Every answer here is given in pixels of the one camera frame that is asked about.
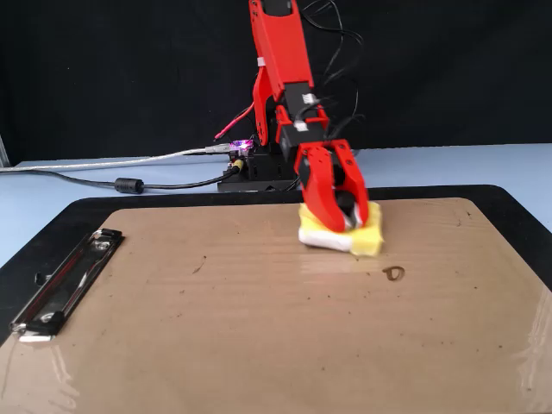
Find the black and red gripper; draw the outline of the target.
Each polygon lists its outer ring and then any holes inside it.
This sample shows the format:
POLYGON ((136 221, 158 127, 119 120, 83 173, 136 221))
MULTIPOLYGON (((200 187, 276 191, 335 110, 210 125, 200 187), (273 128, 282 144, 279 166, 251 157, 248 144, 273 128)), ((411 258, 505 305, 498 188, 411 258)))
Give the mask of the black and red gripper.
POLYGON ((285 160, 295 160, 306 207, 327 229, 341 233, 346 229, 344 216, 348 226, 367 223, 367 188, 348 142, 332 141, 331 158, 318 142, 324 135, 320 122, 300 122, 299 128, 287 124, 279 130, 279 146, 285 160))

